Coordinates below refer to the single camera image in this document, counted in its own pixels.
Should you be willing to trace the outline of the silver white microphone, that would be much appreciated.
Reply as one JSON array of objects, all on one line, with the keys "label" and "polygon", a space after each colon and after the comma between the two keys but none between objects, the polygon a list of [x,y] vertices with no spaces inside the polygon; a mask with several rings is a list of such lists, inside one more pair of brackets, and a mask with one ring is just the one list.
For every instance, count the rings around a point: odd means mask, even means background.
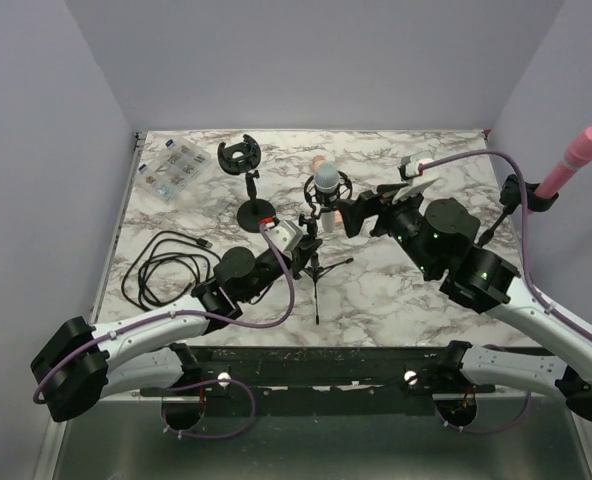
[{"label": "silver white microphone", "polygon": [[338,196],[340,172],[334,162],[323,161],[317,166],[313,180],[321,225],[326,233],[332,233],[336,224],[333,206]]}]

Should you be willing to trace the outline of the beige microphone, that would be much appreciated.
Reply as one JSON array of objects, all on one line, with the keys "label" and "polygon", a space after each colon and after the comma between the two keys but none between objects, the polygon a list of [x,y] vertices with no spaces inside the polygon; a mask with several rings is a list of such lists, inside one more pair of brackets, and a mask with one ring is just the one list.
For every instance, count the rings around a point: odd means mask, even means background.
[{"label": "beige microphone", "polygon": [[314,172],[326,161],[326,158],[322,155],[317,155],[312,160],[312,169]]}]

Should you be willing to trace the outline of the black shock mount desk stand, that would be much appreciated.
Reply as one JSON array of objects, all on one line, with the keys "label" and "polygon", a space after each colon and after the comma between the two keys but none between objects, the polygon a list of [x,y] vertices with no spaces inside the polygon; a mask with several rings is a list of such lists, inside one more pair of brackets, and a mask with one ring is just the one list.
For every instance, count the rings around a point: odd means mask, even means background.
[{"label": "black shock mount desk stand", "polygon": [[276,214],[269,201],[258,197],[256,181],[260,178],[258,167],[261,159],[259,144],[248,134],[244,134],[239,143],[228,145],[221,142],[217,148],[221,170],[230,176],[244,176],[248,199],[239,206],[236,221],[248,233],[258,233],[261,222]]}]

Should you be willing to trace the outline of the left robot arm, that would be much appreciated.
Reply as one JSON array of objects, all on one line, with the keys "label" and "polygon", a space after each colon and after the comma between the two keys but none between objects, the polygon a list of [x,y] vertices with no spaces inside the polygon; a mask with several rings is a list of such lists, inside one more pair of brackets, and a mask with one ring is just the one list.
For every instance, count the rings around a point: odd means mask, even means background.
[{"label": "left robot arm", "polygon": [[[196,368],[173,361],[162,381],[152,370],[158,362],[155,353],[229,325],[253,330],[282,325],[295,308],[296,277],[322,244],[280,228],[263,237],[267,248],[261,255],[245,247],[229,249],[210,278],[158,309],[103,325],[91,325],[81,316],[63,322],[30,363],[37,383],[33,402],[46,406],[53,421],[63,422],[115,393],[164,384],[177,395],[190,393],[197,385]],[[243,319],[241,304],[262,297],[279,279],[288,287],[284,313],[274,320]]]}]

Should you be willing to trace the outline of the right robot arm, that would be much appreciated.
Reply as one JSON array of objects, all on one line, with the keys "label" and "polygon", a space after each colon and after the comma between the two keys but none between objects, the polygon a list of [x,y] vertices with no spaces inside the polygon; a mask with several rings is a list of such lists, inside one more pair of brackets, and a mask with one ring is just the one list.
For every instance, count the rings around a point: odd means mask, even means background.
[{"label": "right robot arm", "polygon": [[592,422],[592,341],[577,331],[583,320],[572,316],[565,325],[554,308],[540,303],[513,264],[475,245],[480,222],[456,199],[424,206],[422,194],[397,198],[401,189],[392,185],[387,192],[339,201],[347,236],[356,236],[365,219],[375,217],[372,236],[395,240],[424,280],[440,281],[449,300],[512,326],[547,351],[518,354],[453,341],[434,371],[434,390],[507,386],[561,399]]}]

